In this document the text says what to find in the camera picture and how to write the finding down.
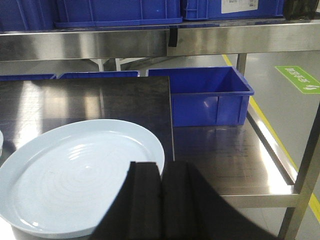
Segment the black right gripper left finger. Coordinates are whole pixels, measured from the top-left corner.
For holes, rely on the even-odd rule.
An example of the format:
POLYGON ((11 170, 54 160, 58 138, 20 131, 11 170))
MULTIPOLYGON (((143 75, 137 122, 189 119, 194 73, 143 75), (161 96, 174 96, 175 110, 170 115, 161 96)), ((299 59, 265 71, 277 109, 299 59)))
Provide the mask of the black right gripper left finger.
POLYGON ((125 181, 91 238, 159 240, 162 236, 161 177, 154 162, 131 162, 125 181))

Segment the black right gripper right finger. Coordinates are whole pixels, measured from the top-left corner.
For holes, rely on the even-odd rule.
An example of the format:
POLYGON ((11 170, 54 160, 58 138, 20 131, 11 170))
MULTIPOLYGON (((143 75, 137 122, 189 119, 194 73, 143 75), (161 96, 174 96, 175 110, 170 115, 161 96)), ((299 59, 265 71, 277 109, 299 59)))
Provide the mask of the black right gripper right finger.
POLYGON ((191 163, 172 161, 162 176, 166 240, 275 240, 227 203, 191 163))

